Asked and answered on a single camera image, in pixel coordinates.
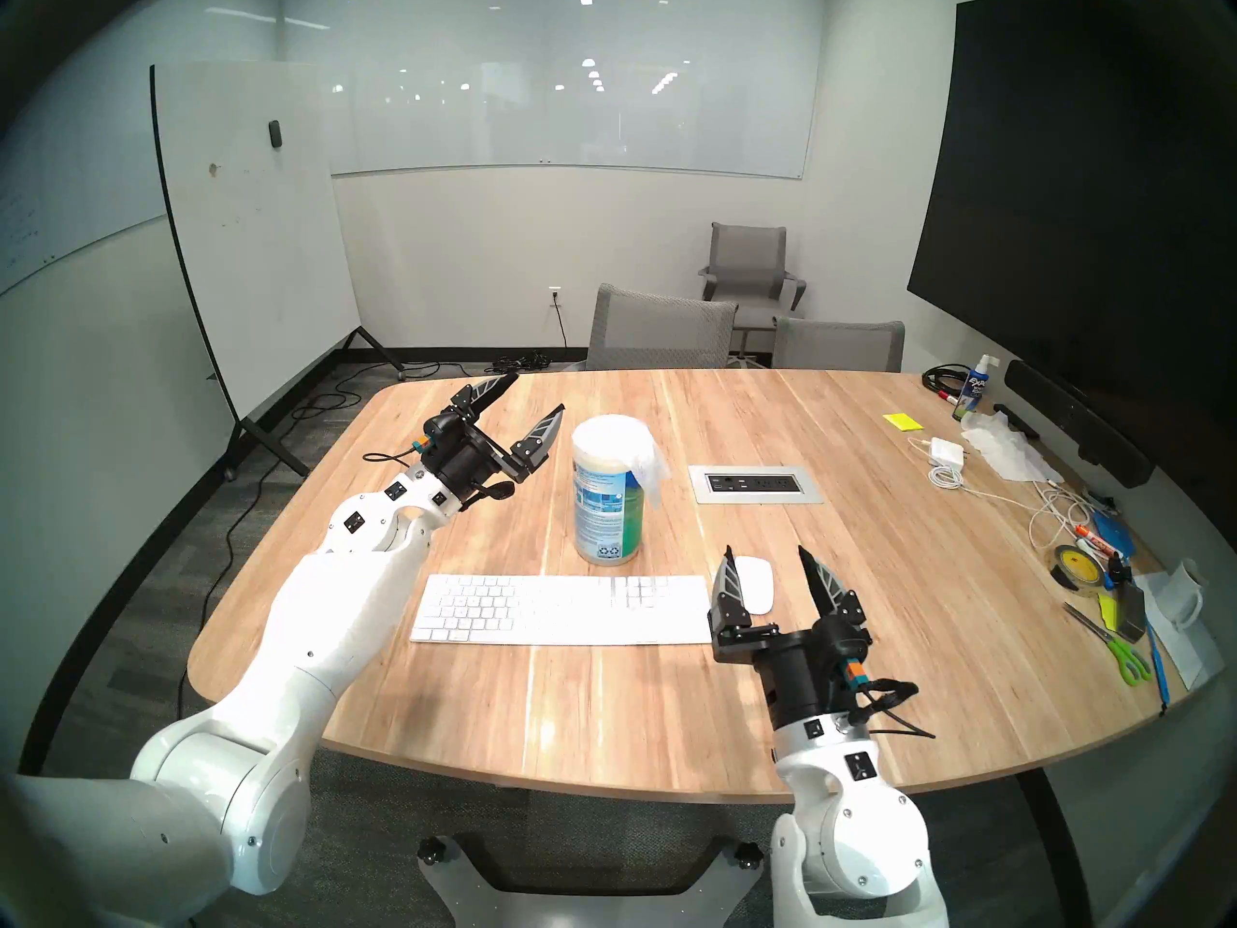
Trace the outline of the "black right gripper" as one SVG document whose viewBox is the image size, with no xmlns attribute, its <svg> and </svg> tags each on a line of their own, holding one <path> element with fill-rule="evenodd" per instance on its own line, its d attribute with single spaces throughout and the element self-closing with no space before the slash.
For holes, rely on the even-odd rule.
<svg viewBox="0 0 1237 928">
<path fill-rule="evenodd" d="M 710 595 L 714 659 L 756 669 L 776 730 L 856 711 L 858 689 L 849 668 L 867 657 L 866 615 L 855 590 L 805 547 L 798 547 L 798 557 L 818 612 L 811 629 L 782 632 L 777 625 L 751 626 L 731 547 L 725 548 Z"/>
</svg>

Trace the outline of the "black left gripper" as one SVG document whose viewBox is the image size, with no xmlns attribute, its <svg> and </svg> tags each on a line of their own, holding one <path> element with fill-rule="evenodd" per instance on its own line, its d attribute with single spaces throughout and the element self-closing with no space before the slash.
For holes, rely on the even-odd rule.
<svg viewBox="0 0 1237 928">
<path fill-rule="evenodd" d="M 481 499 L 513 497 L 516 485 L 546 463 L 562 431 L 565 405 L 555 406 L 510 450 L 475 426 L 518 377 L 511 371 L 473 380 L 453 396 L 453 415 L 461 422 L 424 422 L 423 468 L 442 485 L 429 496 L 435 509 L 445 511 L 449 497 L 459 501 L 461 511 Z"/>
</svg>

